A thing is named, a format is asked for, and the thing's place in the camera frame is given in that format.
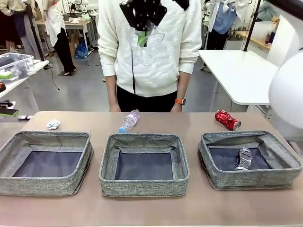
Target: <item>bottle cap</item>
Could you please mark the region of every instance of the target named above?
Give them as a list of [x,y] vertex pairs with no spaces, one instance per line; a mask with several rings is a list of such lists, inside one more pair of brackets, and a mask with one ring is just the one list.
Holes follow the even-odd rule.
[[126,127],[120,127],[119,128],[119,133],[126,133],[126,132],[127,132]]

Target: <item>woman in white coat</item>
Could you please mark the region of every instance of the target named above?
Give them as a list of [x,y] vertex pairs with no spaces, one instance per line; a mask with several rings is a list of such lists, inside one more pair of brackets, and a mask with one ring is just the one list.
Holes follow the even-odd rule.
[[76,67],[72,62],[63,16],[56,6],[58,2],[59,0],[42,0],[43,19],[51,44],[64,67],[62,75],[71,76],[76,71]]

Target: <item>green sponge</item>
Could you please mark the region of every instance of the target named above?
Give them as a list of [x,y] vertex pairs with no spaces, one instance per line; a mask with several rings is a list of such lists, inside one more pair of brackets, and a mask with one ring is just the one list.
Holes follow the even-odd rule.
[[0,79],[10,79],[12,76],[10,71],[0,71]]

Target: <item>hand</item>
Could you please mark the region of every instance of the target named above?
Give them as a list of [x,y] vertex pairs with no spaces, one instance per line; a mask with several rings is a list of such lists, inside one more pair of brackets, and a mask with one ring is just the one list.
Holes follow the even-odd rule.
[[34,8],[32,8],[32,12],[33,12],[34,18],[36,19],[37,18],[37,13],[36,13],[36,10]]
[[14,15],[14,13],[13,13],[13,11],[11,11],[11,10],[10,10],[10,11],[8,12],[8,14],[7,14],[7,16],[9,16],[9,17],[10,17],[10,16],[13,16],[13,15]]
[[42,17],[44,21],[47,21],[47,11],[43,11]]
[[178,103],[175,103],[170,112],[171,113],[181,113],[182,112],[182,105],[180,105]]
[[109,105],[109,111],[110,112],[121,112],[121,109],[120,109],[118,103],[116,103],[113,105]]

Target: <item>tripod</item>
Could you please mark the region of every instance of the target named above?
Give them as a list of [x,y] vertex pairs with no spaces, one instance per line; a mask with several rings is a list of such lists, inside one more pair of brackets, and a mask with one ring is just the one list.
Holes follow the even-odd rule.
[[[42,52],[42,48],[40,46],[40,43],[39,43],[39,40],[38,40],[38,36],[37,36],[37,33],[36,33],[36,28],[34,26],[34,23],[33,23],[33,12],[32,12],[32,8],[31,6],[25,2],[25,5],[26,5],[26,11],[27,11],[27,16],[28,16],[28,19],[29,19],[29,23],[30,23],[30,28],[32,29],[32,32],[33,32],[33,35],[34,35],[34,39],[35,39],[35,43],[37,45],[37,49],[38,49],[38,52],[39,52],[39,55],[40,55],[40,59],[41,61],[45,61],[45,57],[43,55],[43,52]],[[50,69],[52,66],[47,64],[43,67],[43,69],[47,70],[47,69]]]

